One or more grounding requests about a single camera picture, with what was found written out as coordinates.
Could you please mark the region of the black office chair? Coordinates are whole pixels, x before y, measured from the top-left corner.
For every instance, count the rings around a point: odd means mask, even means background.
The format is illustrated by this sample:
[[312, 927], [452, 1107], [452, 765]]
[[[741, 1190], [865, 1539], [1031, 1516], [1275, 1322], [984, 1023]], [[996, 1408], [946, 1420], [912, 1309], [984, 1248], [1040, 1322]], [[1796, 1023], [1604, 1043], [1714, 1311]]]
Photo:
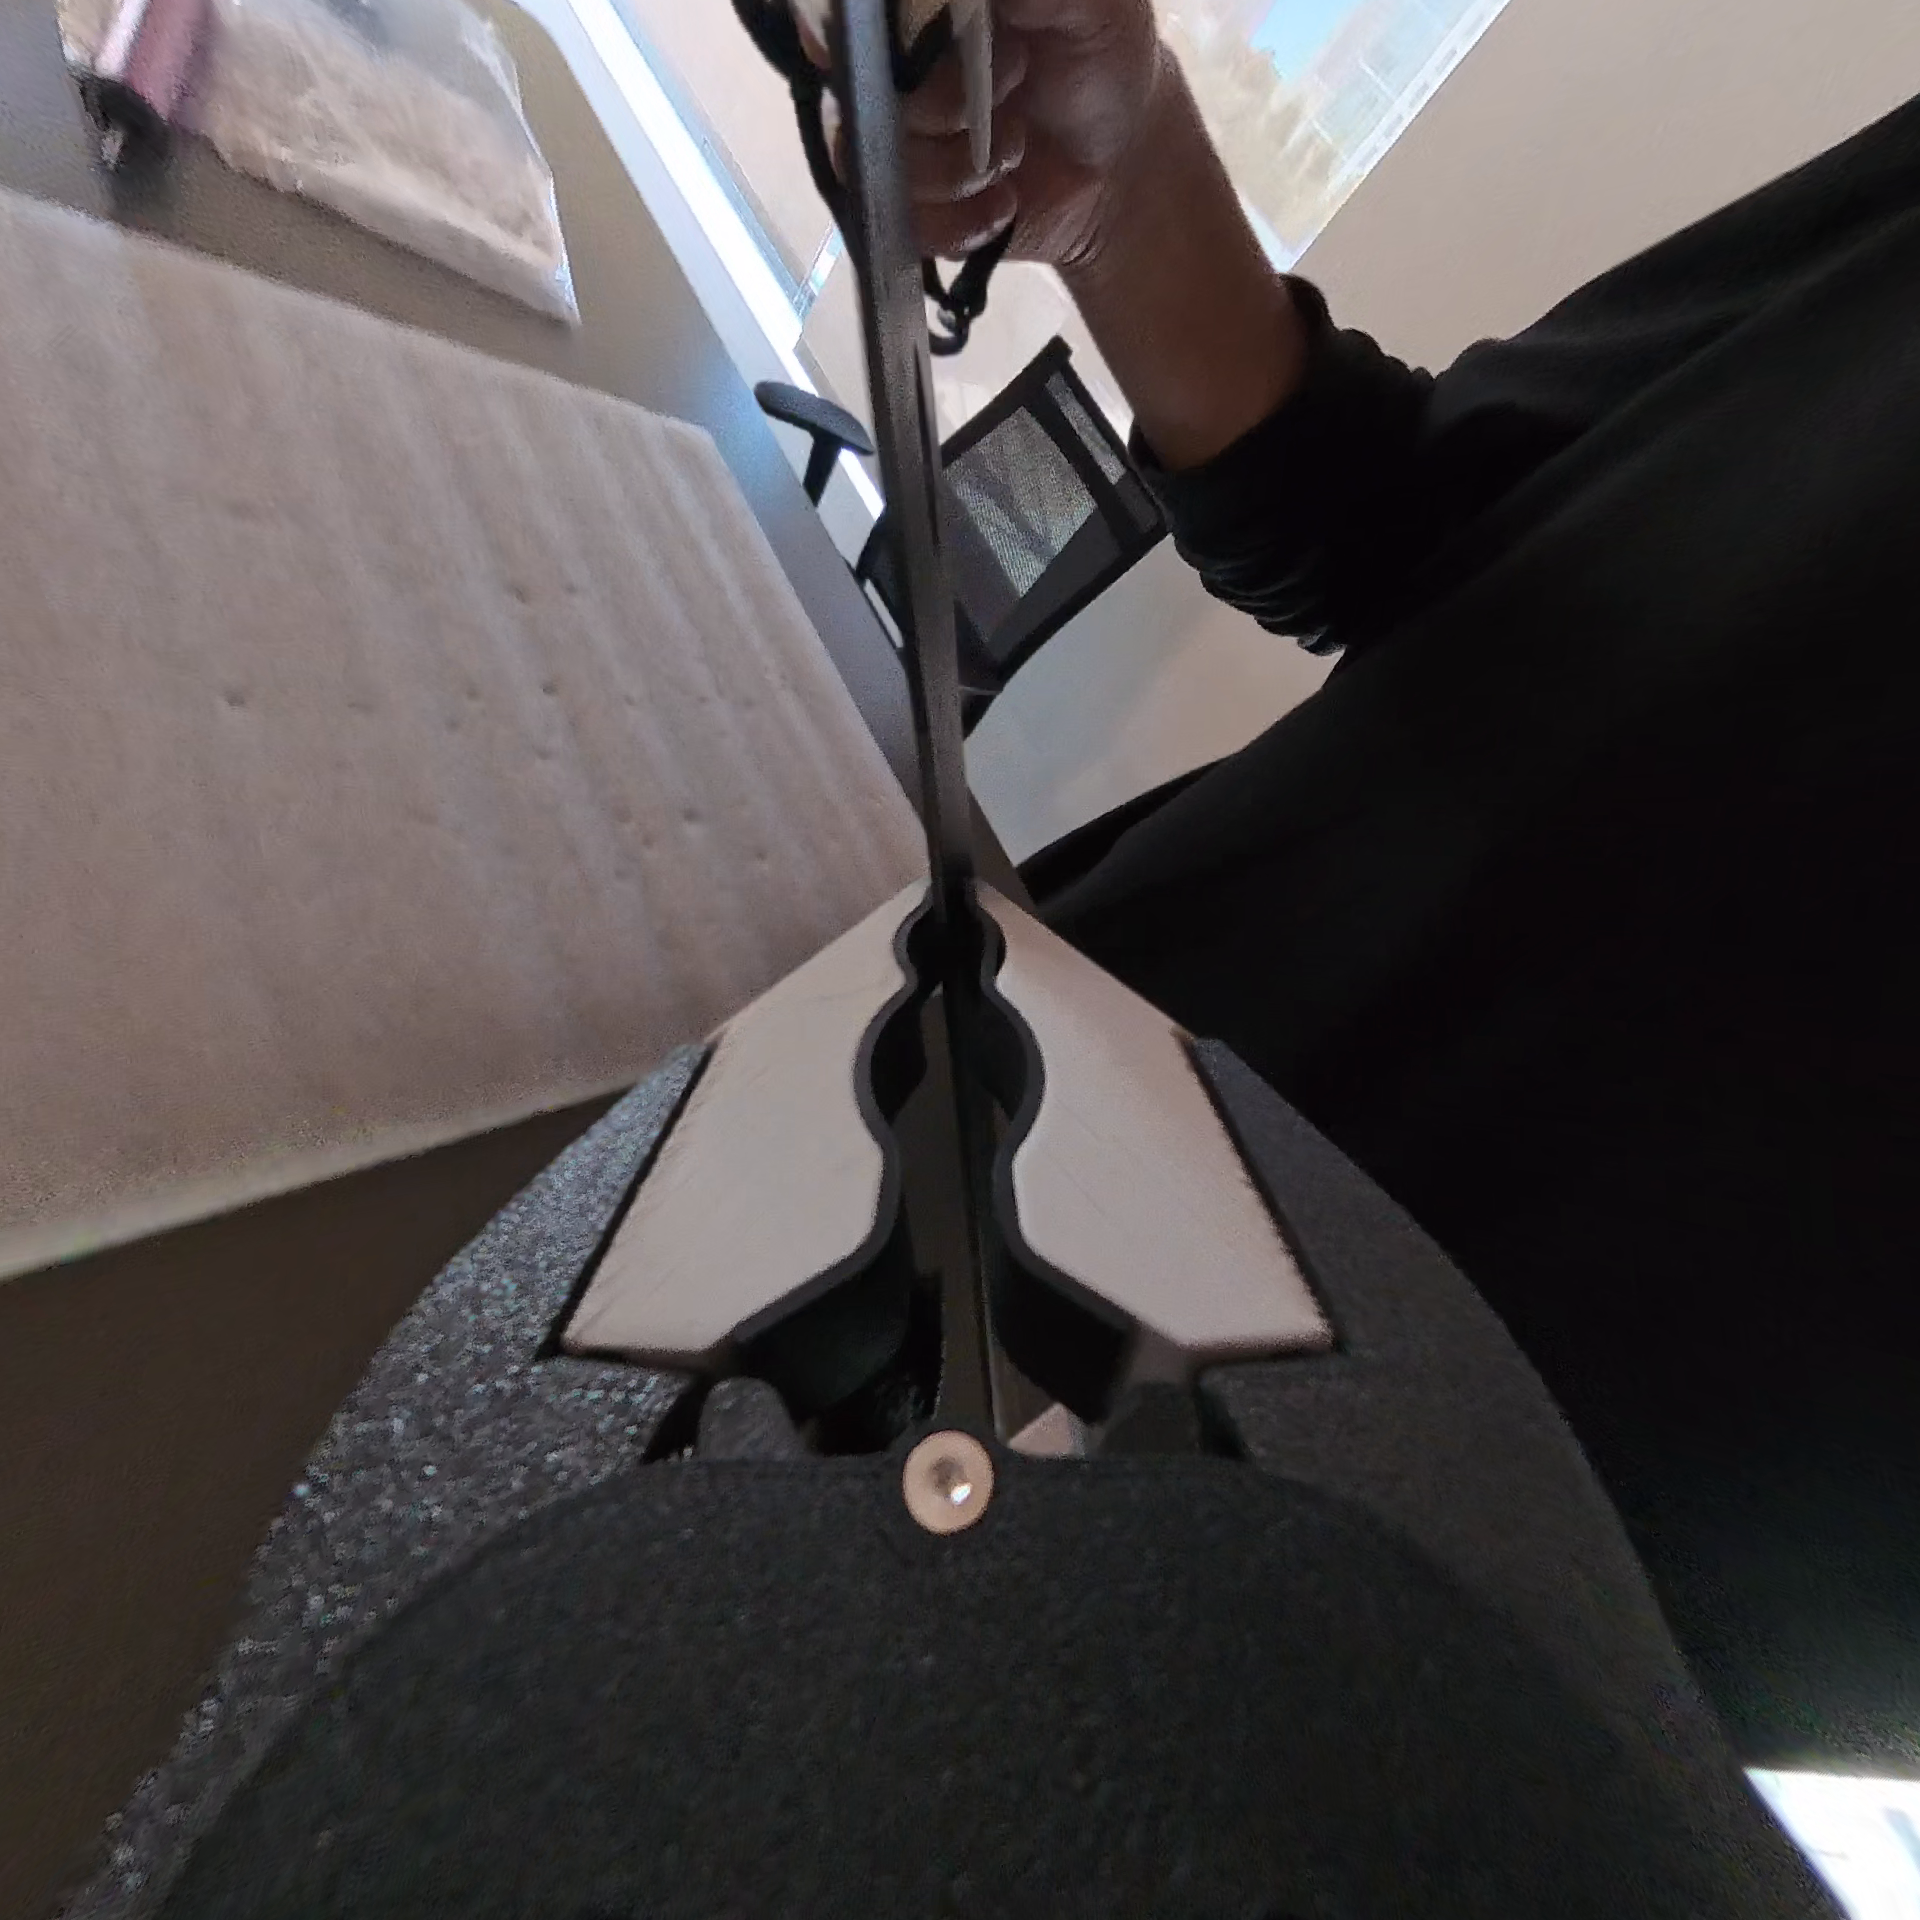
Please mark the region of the black office chair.
[[1114, 423], [1046, 338], [977, 423], [938, 454], [966, 737], [1102, 592], [1161, 535], [1161, 500]]

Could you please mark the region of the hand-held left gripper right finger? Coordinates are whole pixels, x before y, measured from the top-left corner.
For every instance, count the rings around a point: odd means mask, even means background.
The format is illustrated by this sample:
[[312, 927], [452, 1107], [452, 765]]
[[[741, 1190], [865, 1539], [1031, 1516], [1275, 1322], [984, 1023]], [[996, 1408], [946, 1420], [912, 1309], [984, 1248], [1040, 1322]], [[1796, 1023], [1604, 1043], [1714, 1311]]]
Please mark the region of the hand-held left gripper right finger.
[[984, 1017], [1005, 1142], [987, 1167], [1005, 1357], [1322, 1357], [1318, 1309], [1190, 1023], [996, 891]]

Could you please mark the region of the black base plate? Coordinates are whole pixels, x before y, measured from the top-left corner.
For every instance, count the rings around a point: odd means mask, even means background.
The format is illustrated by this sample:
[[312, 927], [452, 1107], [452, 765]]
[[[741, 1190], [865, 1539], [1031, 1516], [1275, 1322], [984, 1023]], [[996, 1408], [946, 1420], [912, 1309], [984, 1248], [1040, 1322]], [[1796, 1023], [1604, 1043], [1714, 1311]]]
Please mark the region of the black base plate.
[[909, 592], [909, 688], [912, 688], [919, 834], [934, 834], [934, 958], [938, 958], [938, 1006], [946, 1006], [955, 1190], [966, 1190], [966, 1270], [946, 1278], [938, 1421], [977, 1421], [987, 1442], [996, 1437], [996, 1374], [987, 1374], [996, 1248], [987, 1248], [987, 1090], [977, 1071], [977, 1043], [984, 1043], [977, 791], [966, 791], [955, 592], [938, 544], [934, 322], [919, 322], [919, 249], [912, 249], [912, 195], [909, 195], [909, 102], [895, 102], [889, 0], [832, 5], [832, 75], [845, 116], [879, 494], [889, 494], [895, 592]]

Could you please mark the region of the person's dark clothing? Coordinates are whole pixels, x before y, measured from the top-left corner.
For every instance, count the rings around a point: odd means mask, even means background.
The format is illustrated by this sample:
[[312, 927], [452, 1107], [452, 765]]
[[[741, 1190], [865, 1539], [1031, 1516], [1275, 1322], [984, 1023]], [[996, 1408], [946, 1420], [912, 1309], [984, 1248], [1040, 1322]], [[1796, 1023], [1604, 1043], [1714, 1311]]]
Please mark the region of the person's dark clothing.
[[1512, 494], [1046, 925], [1478, 1278], [1750, 1770], [1920, 1776], [1920, 102], [1441, 379]]

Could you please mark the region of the large clear plastic bag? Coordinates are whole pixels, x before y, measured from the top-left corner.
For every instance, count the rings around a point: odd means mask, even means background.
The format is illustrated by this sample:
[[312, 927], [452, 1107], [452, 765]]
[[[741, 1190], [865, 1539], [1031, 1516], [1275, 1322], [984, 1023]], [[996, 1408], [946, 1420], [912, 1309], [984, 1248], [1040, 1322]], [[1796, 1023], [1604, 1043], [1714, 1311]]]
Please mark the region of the large clear plastic bag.
[[228, 170], [582, 322], [525, 71], [467, 0], [213, 0], [193, 128]]

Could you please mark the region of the large window with blinds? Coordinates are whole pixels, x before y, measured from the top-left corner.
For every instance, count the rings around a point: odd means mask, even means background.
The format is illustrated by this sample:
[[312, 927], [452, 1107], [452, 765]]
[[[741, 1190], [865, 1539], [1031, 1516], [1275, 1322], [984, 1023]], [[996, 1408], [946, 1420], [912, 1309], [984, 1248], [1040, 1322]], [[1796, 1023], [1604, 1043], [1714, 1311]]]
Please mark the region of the large window with blinds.
[[1261, 256], [1286, 273], [1506, 0], [1161, 0], [1153, 17]]

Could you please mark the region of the white foam sheet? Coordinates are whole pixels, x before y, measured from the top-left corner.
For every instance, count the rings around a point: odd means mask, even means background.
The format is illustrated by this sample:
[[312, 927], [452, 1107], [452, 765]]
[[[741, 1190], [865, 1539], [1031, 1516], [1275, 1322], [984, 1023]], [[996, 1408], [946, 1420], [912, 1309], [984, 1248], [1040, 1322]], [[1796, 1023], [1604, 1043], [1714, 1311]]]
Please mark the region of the white foam sheet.
[[0, 1270], [597, 1103], [919, 878], [680, 418], [0, 195]]

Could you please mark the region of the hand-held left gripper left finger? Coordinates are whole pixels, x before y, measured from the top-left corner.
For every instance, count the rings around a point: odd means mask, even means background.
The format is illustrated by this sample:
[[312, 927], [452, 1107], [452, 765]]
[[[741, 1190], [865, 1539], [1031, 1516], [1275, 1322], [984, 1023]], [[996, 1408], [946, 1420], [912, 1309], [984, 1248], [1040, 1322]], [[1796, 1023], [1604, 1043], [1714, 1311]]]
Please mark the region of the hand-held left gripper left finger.
[[632, 1361], [889, 1361], [909, 1291], [895, 1137], [879, 1119], [879, 1028], [919, 1006], [909, 942], [934, 891], [895, 891], [738, 1023], [648, 1154], [566, 1357]]

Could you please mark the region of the red electric screwdriver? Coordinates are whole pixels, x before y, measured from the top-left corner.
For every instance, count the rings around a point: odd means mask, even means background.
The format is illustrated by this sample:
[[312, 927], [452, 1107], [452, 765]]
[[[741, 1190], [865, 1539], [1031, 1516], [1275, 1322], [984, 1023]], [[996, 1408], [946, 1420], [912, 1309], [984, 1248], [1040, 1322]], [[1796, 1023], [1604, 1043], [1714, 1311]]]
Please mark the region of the red electric screwdriver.
[[61, 61], [106, 170], [159, 161], [206, 61], [206, 0], [61, 0]]

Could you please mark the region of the person's right forearm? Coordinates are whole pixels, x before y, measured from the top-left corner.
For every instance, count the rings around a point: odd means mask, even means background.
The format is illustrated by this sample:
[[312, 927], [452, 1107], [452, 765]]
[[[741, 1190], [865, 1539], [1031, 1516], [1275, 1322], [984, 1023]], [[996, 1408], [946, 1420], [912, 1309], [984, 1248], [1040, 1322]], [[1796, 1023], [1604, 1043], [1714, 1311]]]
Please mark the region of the person's right forearm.
[[1286, 309], [1307, 313], [1307, 386], [1278, 412], [1208, 458], [1161, 458], [1144, 423], [1127, 454], [1222, 602], [1307, 654], [1361, 654], [1410, 611], [1423, 561], [1512, 494], [1526, 423], [1330, 322], [1307, 273], [1286, 273]]

